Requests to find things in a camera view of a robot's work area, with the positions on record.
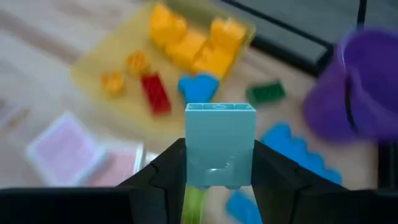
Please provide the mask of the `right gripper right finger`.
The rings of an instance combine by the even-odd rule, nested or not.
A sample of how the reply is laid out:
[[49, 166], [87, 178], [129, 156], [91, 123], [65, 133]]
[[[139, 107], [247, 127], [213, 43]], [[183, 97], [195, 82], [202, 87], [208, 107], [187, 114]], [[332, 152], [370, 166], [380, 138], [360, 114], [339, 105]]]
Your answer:
[[251, 185], [263, 224], [292, 224], [297, 195], [347, 189], [300, 166], [258, 140], [254, 141]]

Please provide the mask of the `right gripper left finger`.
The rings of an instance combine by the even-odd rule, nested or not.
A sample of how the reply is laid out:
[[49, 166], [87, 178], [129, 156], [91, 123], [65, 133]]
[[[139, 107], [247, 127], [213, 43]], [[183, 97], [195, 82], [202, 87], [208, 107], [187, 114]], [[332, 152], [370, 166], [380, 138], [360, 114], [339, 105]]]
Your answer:
[[129, 189], [133, 224], [180, 224], [187, 181], [185, 139], [118, 186]]

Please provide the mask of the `light blue toy block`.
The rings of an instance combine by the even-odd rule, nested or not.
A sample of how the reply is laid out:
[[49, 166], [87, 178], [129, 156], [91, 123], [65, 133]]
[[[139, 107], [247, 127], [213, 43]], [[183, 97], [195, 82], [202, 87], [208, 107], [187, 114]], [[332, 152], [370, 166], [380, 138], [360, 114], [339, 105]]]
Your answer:
[[255, 132], [256, 110], [248, 103], [187, 104], [187, 184], [202, 189], [250, 185]]

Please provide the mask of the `red toy brick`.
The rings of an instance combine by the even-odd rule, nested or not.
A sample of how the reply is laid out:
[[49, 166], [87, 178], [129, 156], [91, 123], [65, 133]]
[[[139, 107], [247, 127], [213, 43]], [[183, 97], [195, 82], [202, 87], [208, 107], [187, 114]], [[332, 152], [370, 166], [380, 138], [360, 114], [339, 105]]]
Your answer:
[[141, 84], [153, 115], [171, 112], [171, 103], [158, 73], [141, 76]]

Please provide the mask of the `blue heart toy block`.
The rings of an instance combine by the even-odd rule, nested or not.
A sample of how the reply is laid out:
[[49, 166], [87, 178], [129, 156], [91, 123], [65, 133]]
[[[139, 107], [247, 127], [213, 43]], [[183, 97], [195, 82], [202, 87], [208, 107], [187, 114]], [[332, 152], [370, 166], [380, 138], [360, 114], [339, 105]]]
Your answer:
[[220, 82], [208, 73], [194, 77], [184, 75], [178, 81], [178, 90], [186, 103], [209, 103], [214, 97]]

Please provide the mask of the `yellow wedge toy block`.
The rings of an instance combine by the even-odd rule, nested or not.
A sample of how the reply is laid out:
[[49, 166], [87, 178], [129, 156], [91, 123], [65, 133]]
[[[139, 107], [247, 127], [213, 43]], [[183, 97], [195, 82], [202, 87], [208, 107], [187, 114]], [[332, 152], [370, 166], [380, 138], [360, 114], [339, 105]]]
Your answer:
[[187, 32], [184, 17], [174, 13], [165, 4], [157, 3], [151, 14], [150, 37], [156, 46], [164, 48], [177, 43]]

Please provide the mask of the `large blue toy brick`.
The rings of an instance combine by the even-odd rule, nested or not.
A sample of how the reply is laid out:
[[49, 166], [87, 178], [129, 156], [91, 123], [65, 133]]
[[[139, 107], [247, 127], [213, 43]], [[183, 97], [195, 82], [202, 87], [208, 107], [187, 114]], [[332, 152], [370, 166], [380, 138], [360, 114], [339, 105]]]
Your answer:
[[323, 157], [309, 151], [304, 138], [294, 136], [287, 123], [276, 123], [261, 136], [260, 140], [307, 170], [336, 184], [342, 184], [341, 174], [335, 169], [327, 168]]

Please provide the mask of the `flat blue toy brick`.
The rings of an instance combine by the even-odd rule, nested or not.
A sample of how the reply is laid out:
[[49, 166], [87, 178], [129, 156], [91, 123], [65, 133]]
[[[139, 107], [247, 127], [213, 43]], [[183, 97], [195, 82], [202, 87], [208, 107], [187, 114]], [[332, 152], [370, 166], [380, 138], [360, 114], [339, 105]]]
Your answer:
[[240, 190], [230, 195], [226, 212], [242, 224], [262, 224], [257, 205]]

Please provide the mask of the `dark green toy brick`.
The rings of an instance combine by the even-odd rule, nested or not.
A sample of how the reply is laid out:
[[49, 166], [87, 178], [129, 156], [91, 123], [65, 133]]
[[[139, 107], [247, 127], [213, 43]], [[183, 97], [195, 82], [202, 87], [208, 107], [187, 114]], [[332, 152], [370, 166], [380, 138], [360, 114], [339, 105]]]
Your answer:
[[246, 99], [252, 105], [273, 103], [285, 98], [285, 90], [281, 82], [267, 82], [261, 85], [253, 85], [246, 89]]

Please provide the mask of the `purple plastic bucket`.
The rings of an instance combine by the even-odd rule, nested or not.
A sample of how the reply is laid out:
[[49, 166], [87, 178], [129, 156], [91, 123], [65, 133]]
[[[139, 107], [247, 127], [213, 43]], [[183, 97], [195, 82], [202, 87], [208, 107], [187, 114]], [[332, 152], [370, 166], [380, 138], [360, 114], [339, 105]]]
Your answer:
[[306, 96], [303, 116], [328, 141], [398, 140], [398, 31], [346, 34]]

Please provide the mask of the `yellow translucent plastic bin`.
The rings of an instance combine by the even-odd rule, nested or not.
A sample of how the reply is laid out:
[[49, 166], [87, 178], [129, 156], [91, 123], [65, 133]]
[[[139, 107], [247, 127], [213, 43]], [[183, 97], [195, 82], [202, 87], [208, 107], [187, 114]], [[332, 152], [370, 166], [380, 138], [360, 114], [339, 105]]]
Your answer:
[[[255, 35], [255, 27], [232, 12], [226, 11], [209, 0], [159, 0], [169, 9], [187, 19], [193, 29], [208, 35], [211, 23], [220, 18], [236, 20], [245, 29], [242, 46], [237, 51], [233, 63], [237, 63], [242, 53], [248, 48]], [[149, 1], [113, 33], [105, 37], [96, 47], [82, 56], [70, 69], [74, 82], [98, 106], [99, 110], [112, 119], [131, 126], [146, 129], [166, 129], [179, 131], [184, 127], [184, 103], [177, 92], [177, 82], [183, 69], [174, 65], [150, 40], [150, 14], [155, 8], [155, 1]], [[100, 87], [100, 75], [112, 70], [126, 70], [125, 60], [135, 50], [148, 55], [150, 66], [159, 72], [163, 86], [167, 90], [172, 110], [167, 115], [153, 115], [149, 110], [144, 92], [139, 88], [136, 78], [126, 81], [125, 96], [112, 99], [106, 96]]]

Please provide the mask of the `black aluminium table frame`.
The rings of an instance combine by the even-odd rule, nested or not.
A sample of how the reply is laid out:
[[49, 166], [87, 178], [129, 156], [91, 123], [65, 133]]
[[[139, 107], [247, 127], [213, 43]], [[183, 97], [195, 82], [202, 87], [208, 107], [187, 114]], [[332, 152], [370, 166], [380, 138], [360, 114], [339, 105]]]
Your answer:
[[[257, 34], [251, 44], [255, 49], [307, 72], [317, 78], [334, 55], [335, 44], [305, 31], [296, 25], [279, 19], [266, 12], [265, 3], [272, 0], [220, 0], [240, 14], [245, 14], [257, 27]], [[294, 50], [296, 40], [319, 46], [319, 54], [310, 59], [307, 54]], [[385, 189], [398, 189], [398, 139], [377, 143], [377, 186]]]

